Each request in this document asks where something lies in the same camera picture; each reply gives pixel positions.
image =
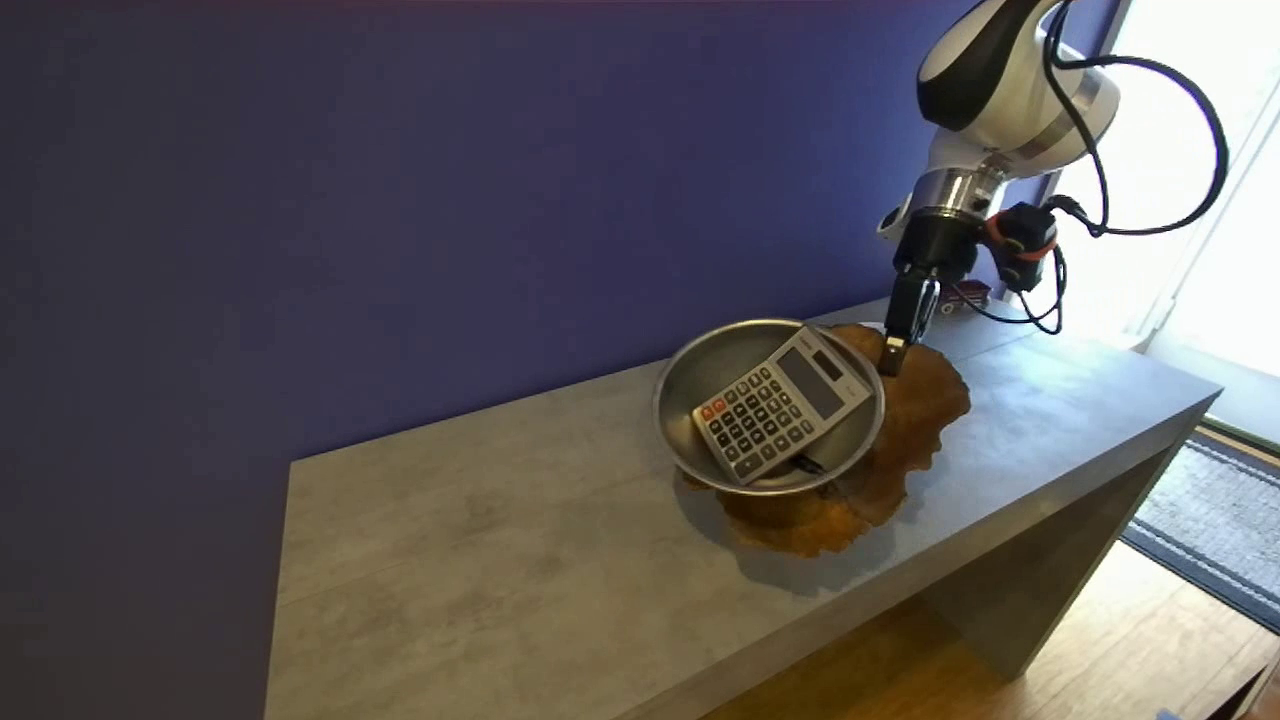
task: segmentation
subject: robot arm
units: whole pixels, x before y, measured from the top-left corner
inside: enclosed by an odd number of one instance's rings
[[[1099,67],[1050,67],[1045,58],[1038,21],[1056,3],[980,0],[919,63],[914,98],[939,130],[907,203],[882,221],[901,248],[892,254],[897,282],[881,376],[897,376],[903,353],[927,332],[936,301],[971,273],[980,239],[1017,236],[1004,244],[1013,248],[1004,254],[1009,273],[1023,273],[1023,282],[1037,277],[1050,216],[1045,209],[988,216],[999,183],[1080,159],[1088,143],[1075,119],[1105,137],[1120,109],[1120,92]]]

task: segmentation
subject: gray concrete table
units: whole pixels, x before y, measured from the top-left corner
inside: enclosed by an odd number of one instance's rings
[[[674,481],[662,362],[299,460],[266,715],[699,715],[907,597],[1017,675],[1217,386],[982,321],[932,343],[971,410],[821,558],[734,538]]]

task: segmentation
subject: metal bowl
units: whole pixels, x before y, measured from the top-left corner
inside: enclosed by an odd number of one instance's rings
[[[833,346],[866,381],[872,397],[845,414],[833,433],[824,433],[805,455],[812,469],[776,469],[776,474],[761,474],[751,485],[733,481],[714,455],[697,436],[688,410],[776,353],[795,327],[812,327],[800,321],[734,321],[719,322],[697,341],[688,341],[662,368],[654,383],[654,421],[658,436],[674,460],[674,469],[714,492],[727,497],[795,497],[845,474],[881,436],[882,425],[882,383],[881,373],[854,355],[845,341],[815,327],[833,341]]]

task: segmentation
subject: blue wall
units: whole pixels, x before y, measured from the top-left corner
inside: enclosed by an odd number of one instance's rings
[[[964,7],[0,21],[0,715],[260,715],[292,455],[886,288]]]

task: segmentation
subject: table top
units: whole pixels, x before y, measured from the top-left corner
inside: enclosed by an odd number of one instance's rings
[[[882,528],[815,558],[739,538],[674,474],[662,362],[297,460],[266,715],[697,711],[1179,442],[1217,397],[982,321],[927,343],[971,410]]]

